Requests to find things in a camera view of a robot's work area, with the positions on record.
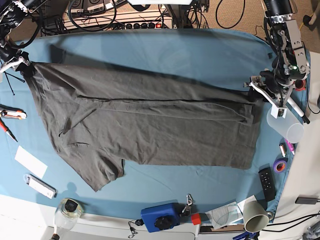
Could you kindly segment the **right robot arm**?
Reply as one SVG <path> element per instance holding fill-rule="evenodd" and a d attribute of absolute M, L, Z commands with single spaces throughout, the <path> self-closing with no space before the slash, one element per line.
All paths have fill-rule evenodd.
<path fill-rule="evenodd" d="M 36 69 L 29 60 L 29 54 L 23 49 L 35 40 L 42 28 L 43 11 L 38 10 L 36 5 L 40 5 L 38 0 L 7 0 L 0 7 L 0 59 L 3 61 L 0 66 L 1 73 L 13 69 L 27 78 L 35 74 Z M 10 38 L 11 30 L 18 27 L 26 17 L 32 17 L 33 13 L 38 14 L 35 19 L 36 30 L 27 42 L 16 44 Z"/>

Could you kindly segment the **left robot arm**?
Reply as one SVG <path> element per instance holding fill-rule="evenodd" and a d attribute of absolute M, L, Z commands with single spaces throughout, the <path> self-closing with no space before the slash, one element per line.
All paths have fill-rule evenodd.
<path fill-rule="evenodd" d="M 252 76 L 244 87 L 264 95 L 264 98 L 284 107 L 296 82 L 304 81 L 310 73 L 305 45 L 294 14 L 298 12 L 293 0 L 262 0 L 266 41 L 275 53 L 272 70 L 265 69 Z"/>

